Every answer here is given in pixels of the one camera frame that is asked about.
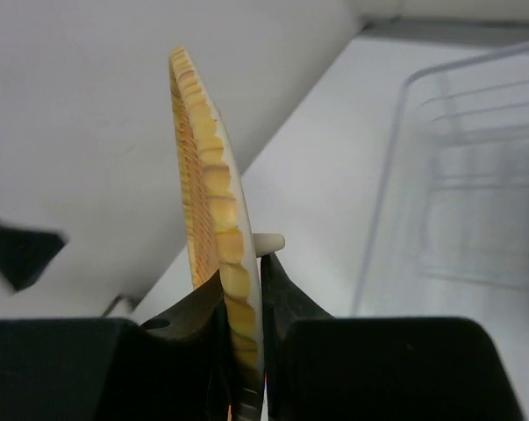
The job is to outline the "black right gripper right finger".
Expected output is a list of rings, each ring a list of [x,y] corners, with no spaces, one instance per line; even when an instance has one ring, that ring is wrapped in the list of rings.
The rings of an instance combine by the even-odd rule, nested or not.
[[[261,260],[272,420],[521,420],[489,334],[458,317],[335,318]]]

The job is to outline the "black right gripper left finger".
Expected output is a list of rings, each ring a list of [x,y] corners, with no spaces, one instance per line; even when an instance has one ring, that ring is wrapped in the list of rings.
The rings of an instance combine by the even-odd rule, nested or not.
[[[212,278],[167,311],[0,320],[0,420],[221,420],[222,289]]]

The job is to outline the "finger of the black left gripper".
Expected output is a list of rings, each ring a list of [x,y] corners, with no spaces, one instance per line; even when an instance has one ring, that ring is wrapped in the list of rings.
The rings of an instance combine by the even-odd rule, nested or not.
[[[61,231],[0,219],[0,298],[34,285],[67,243]]]

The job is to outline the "orange woven square plate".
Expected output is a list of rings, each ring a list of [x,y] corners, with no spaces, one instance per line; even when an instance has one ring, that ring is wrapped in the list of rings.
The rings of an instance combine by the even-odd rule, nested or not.
[[[285,239],[253,233],[228,132],[184,46],[171,51],[168,67],[192,284],[219,277],[236,371],[232,419],[258,420],[265,364],[257,260]]]

